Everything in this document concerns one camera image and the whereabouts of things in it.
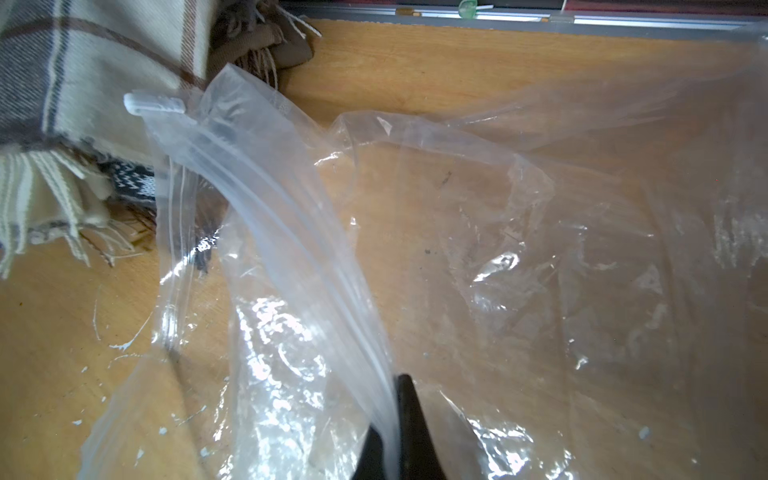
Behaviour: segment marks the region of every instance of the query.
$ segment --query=wooden surface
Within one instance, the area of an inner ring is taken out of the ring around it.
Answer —
[[[334,21],[316,57],[281,90],[328,125],[351,110],[420,114],[664,50],[668,41]],[[74,260],[64,242],[32,247],[0,284],[0,473],[73,478],[79,448],[115,389],[148,348],[154,251],[109,268]],[[99,339],[94,329],[98,330]],[[142,461],[159,462],[144,458]]]

